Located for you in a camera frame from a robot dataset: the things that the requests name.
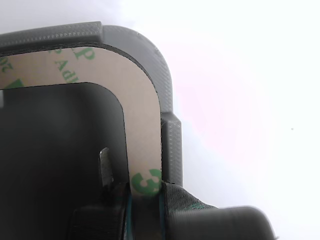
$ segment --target adhesive liner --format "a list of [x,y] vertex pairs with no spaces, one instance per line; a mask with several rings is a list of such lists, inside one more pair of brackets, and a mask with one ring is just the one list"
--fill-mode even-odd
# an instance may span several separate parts
[[162,179],[160,105],[152,82],[135,63],[98,47],[0,57],[0,89],[71,83],[98,84],[116,96],[124,116],[132,195],[155,195]]

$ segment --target dark gray panel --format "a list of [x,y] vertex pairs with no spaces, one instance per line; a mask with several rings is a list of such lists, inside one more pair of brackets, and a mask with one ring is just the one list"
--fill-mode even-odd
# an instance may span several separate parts
[[161,115],[162,180],[183,185],[182,130],[180,120],[172,113]]
[[13,50],[30,48],[43,44],[101,42],[101,22],[86,22],[32,30],[11,32],[0,35],[0,48]]

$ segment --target white background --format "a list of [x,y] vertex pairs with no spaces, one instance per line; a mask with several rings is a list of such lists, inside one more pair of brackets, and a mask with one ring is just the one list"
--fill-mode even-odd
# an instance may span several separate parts
[[0,33],[90,21],[139,31],[171,71],[184,187],[260,208],[281,240],[318,240],[319,12],[317,0],[13,0],[0,3]]

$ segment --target gray plastic frame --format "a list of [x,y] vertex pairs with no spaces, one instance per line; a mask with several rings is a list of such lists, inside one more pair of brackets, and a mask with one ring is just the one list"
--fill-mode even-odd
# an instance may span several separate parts
[[172,80],[156,46],[140,33],[121,26],[87,22],[24,30],[0,35],[0,56],[57,47],[112,48],[149,76],[161,109],[162,180],[183,185],[181,122],[173,113]]

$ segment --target green 3m logo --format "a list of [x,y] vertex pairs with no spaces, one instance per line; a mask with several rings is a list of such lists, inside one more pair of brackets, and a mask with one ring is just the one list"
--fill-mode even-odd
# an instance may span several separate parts
[[150,169],[149,170],[151,176],[158,178],[158,181],[155,182],[152,178],[145,180],[146,186],[141,185],[141,182],[144,180],[140,173],[134,175],[131,179],[133,188],[144,195],[153,196],[158,193],[161,186],[161,171],[159,169]]

